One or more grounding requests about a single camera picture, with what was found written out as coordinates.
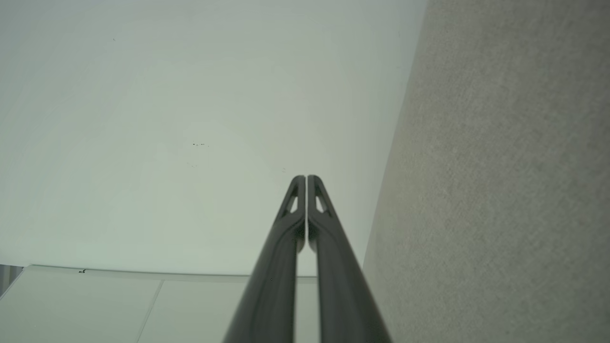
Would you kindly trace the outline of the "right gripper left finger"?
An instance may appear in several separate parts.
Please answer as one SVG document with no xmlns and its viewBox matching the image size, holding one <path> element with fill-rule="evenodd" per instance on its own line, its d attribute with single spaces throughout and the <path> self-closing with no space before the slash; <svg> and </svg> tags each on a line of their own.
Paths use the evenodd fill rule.
<svg viewBox="0 0 610 343">
<path fill-rule="evenodd" d="M 294 340 L 297 256 L 305 243 L 305 177 L 287 193 L 227 329 L 225 343 Z"/>
</svg>

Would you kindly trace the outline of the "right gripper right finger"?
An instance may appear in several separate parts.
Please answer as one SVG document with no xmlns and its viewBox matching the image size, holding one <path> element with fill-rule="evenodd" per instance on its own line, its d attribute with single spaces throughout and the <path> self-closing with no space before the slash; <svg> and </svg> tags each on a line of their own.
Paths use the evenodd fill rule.
<svg viewBox="0 0 610 343">
<path fill-rule="evenodd" d="M 391 337 L 322 180 L 307 177 L 308 241 L 317 256 L 320 341 L 389 343 Z"/>
</svg>

